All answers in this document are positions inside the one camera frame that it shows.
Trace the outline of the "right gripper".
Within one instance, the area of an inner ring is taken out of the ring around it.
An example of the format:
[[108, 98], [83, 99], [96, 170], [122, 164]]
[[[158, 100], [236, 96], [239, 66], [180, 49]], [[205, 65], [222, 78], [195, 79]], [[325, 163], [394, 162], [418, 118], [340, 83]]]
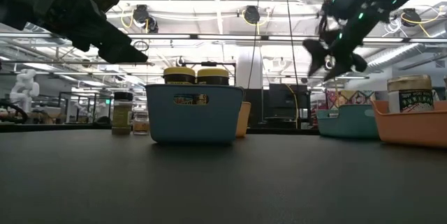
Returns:
[[[355, 66], [356, 71], [365, 71], [367, 62], [359, 55], [352, 53], [357, 46], [362, 45], [363, 38], [379, 22], [379, 13], [376, 10], [358, 11], [348, 20], [343, 29], [338, 33], [335, 41], [330, 45], [329, 52], [335, 58], [335, 65], [324, 77], [325, 81], [334, 79], [351, 71]], [[312, 76], [325, 63], [328, 50], [319, 40], [305, 39], [302, 46], [312, 57], [308, 70], [308, 76]]]

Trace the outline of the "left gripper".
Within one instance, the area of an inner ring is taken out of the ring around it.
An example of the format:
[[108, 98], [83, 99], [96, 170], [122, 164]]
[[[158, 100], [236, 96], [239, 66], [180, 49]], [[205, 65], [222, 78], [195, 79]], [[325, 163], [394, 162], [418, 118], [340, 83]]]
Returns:
[[87, 52], [91, 45], [97, 47], [100, 58], [110, 64], [147, 61], [93, 0], [36, 0], [33, 13], [40, 25], [71, 40], [76, 48]]

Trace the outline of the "dark spice can yellow lid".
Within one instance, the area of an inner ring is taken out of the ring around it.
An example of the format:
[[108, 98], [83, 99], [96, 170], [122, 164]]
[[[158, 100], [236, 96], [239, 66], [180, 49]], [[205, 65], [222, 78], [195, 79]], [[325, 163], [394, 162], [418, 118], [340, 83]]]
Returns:
[[[229, 85], [229, 72], [221, 68], [204, 68], [197, 72], [197, 85]], [[206, 105], [209, 101], [207, 94], [196, 94], [194, 103], [196, 105]]]
[[[187, 67], [168, 67], [163, 71], [163, 79], [166, 84], [195, 84], [196, 72]], [[191, 94], [176, 94], [174, 95], [174, 102], [180, 104], [193, 104], [194, 95]]]

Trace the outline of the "small glass saffron jar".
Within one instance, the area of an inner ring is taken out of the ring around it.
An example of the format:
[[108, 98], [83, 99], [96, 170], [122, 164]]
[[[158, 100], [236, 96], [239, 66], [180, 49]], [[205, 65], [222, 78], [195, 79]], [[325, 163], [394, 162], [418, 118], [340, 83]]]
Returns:
[[137, 111], [133, 118], [133, 134], [148, 135], [149, 134], [149, 115], [147, 111]]

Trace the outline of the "furikake jar gold lid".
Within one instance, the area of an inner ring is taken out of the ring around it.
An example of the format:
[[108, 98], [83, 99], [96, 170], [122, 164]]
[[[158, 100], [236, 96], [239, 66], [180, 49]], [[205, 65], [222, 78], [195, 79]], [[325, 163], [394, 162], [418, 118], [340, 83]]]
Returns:
[[434, 109], [429, 75], [403, 75], [387, 80], [389, 113], [427, 112]]

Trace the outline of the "colourful patchwork quilt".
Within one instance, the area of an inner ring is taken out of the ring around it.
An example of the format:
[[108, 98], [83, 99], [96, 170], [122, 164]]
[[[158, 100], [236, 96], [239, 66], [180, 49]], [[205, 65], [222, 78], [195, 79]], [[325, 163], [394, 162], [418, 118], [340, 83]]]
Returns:
[[327, 90], [325, 92], [329, 110], [338, 110], [341, 105], [370, 104], [375, 100], [372, 90]]

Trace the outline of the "black cabinet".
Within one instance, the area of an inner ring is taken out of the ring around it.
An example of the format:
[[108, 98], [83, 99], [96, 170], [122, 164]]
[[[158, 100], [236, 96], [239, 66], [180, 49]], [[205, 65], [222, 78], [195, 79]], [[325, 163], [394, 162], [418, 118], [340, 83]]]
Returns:
[[264, 121], [279, 128], [312, 125], [310, 92], [303, 84], [269, 84], [264, 94]]

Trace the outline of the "teal plastic bin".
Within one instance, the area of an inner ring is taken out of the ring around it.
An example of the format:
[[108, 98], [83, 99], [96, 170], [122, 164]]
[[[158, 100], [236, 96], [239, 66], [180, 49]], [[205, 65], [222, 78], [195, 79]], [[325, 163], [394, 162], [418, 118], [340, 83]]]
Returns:
[[341, 105], [338, 110], [316, 112], [318, 130], [326, 137], [356, 140], [379, 140], [379, 133], [370, 104]]

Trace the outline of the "green herb jar black lid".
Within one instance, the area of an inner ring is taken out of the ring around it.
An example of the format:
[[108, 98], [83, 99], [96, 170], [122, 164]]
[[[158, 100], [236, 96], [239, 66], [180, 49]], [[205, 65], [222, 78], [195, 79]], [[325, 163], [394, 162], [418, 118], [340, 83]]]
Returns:
[[133, 94], [125, 91], [114, 93], [112, 134], [129, 135], [131, 133]]

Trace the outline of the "yellow plastic bin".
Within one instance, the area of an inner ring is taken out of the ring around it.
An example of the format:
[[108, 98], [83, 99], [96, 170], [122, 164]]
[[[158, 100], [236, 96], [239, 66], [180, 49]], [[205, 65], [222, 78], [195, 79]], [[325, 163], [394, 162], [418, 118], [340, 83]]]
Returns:
[[246, 135], [250, 110], [251, 110], [251, 103], [242, 102], [237, 120], [237, 129], [235, 133], [236, 138], [243, 138]]

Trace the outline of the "orange plastic bin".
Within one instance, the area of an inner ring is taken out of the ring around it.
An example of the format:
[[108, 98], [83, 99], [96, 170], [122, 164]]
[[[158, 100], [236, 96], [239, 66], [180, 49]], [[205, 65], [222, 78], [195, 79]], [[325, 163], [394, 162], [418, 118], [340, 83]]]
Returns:
[[427, 112], [388, 113], [388, 101], [372, 102], [383, 142], [447, 148], [447, 100], [435, 101]]

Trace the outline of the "blue plastic bin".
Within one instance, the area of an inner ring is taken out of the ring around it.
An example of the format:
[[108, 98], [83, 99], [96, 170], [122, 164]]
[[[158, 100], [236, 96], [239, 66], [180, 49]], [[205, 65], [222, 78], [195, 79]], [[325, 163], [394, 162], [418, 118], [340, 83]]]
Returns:
[[194, 84], [148, 84], [145, 89], [153, 141], [216, 144], [235, 140], [243, 89]]

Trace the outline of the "black round hoop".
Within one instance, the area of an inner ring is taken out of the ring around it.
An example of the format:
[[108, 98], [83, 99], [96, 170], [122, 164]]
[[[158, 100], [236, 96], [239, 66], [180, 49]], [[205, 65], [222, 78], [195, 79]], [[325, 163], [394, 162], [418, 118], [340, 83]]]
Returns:
[[[15, 110], [15, 115], [10, 116], [8, 112], [8, 108], [12, 108]], [[7, 122], [12, 124], [23, 124], [27, 121], [28, 114], [17, 105], [0, 100], [0, 121]]]

